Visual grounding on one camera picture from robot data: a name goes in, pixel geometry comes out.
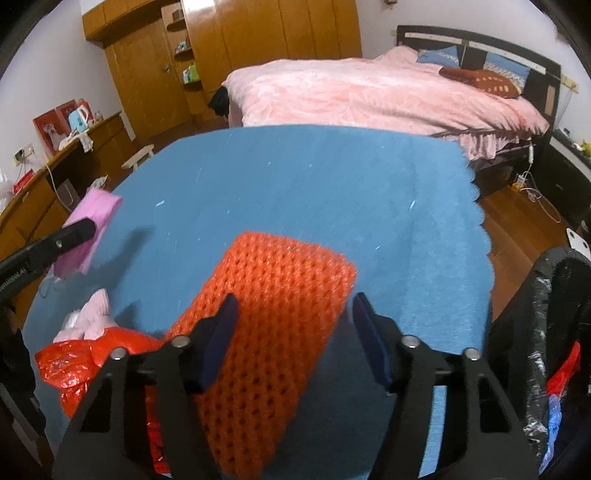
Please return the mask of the blue electric kettle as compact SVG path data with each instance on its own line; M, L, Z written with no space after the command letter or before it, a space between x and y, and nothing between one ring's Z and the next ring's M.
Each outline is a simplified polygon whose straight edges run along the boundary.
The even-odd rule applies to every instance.
M72 132L84 133L89 129L90 112L81 105L68 115L68 124Z

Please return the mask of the blue plastic bag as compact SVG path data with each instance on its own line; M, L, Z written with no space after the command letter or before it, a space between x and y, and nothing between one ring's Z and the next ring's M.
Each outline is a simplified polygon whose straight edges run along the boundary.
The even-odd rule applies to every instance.
M548 426L548 444L546 453L539 467L539 474L542 474L550 464L555 452L555 442L558 437L560 424L562 421L561 400L558 395L552 394L549 397L549 426Z

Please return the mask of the left blue pillow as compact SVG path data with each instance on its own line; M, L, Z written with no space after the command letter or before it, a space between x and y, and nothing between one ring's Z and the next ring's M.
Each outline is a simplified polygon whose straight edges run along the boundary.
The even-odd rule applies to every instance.
M453 45L443 49L419 51L418 63L434 64L445 68L459 68L460 58L458 48Z

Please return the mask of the orange foam net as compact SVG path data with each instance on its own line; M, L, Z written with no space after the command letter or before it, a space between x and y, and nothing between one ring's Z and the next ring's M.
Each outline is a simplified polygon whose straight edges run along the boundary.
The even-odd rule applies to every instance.
M224 475L259 479L270 464L356 282L345 255L260 232L235 238L166 333L189 333L238 298L221 371L198 396L199 416Z

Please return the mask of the small white wooden stool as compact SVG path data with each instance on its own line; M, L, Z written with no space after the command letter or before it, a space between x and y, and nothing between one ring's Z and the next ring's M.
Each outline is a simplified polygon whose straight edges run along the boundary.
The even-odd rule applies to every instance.
M154 156L154 145L149 144L139 149L135 154L128 158L122 165L123 170L131 170L135 172L139 166L149 158Z

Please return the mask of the red plastic bag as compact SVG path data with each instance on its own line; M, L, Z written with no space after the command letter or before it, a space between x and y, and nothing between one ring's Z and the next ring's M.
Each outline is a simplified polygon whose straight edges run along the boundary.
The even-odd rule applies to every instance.
M161 340L145 333L108 327L95 339L85 339L79 334L62 334L51 345L38 351L35 361L41 380L59 391L60 405L66 416L73 420L96 375L114 349L121 347L130 355L140 355L156 351L161 345ZM168 475L170 468L157 416L156 388L144 387L141 396L132 397L132 406L135 415L143 418L143 426L133 435L145 438L142 444L149 448L154 472Z

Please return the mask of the brown dotted pillow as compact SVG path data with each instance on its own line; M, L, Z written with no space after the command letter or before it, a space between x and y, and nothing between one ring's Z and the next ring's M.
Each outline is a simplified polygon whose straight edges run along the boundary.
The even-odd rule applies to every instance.
M460 82L506 99L516 99L521 96L522 89L505 76L490 70L467 70L460 68L442 67L439 74L449 80Z

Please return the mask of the pink bed cover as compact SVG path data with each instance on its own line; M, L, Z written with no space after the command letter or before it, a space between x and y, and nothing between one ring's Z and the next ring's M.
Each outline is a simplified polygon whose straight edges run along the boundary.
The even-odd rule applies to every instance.
M522 97L491 95L418 63L398 46L369 60L287 60L243 67L224 80L232 127L349 126L457 142L470 160L492 160L549 123Z

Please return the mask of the pink packet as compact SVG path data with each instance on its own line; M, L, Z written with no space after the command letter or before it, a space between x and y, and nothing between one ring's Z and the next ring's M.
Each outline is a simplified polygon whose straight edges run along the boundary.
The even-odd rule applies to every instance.
M74 273L86 274L108 226L123 198L103 189L91 188L63 225L67 237L64 253L53 265L54 275L66 279Z

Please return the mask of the yellow plush toy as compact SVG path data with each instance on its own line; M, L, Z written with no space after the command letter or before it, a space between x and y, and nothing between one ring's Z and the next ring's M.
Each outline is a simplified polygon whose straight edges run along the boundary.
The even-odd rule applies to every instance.
M587 157L591 158L591 143L583 141L580 145L582 153Z

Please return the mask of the wooden wardrobe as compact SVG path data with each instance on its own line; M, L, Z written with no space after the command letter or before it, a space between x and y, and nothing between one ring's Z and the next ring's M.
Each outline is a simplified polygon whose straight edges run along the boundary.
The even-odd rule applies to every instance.
M82 25L140 141L215 128L207 103L235 69L362 54L353 1L95 1Z

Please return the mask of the blue pillow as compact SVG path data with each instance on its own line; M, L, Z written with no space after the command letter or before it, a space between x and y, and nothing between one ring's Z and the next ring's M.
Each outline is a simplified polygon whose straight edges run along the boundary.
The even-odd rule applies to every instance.
M487 53L484 69L505 77L519 90L525 88L531 71L530 67L493 52Z
M459 68L460 58L458 48L453 45L443 49L419 51L418 63L434 64L445 68Z

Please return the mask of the pale pink cloth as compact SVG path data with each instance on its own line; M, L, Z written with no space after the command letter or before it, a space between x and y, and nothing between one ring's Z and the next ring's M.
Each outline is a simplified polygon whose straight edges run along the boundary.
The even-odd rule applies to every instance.
M53 338L53 343L70 340L96 340L106 329L117 327L110 314L110 302L105 289L95 291L80 310L69 313Z

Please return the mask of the red framed photo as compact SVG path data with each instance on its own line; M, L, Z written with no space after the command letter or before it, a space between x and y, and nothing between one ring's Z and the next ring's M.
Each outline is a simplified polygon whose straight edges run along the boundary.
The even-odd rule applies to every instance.
M32 120L48 158L59 151L61 141L70 134L68 115L77 107L77 102L72 99Z

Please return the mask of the wooden sideboard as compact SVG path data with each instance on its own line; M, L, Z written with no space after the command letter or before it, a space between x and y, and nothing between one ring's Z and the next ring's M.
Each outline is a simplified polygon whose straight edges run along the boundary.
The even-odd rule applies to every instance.
M94 180L105 177L105 188L111 191L128 176L122 164L134 153L134 145L121 115L97 123L88 135L91 150L85 151L79 141L69 144L35 173L3 211L2 258L63 225L72 202L83 197Z

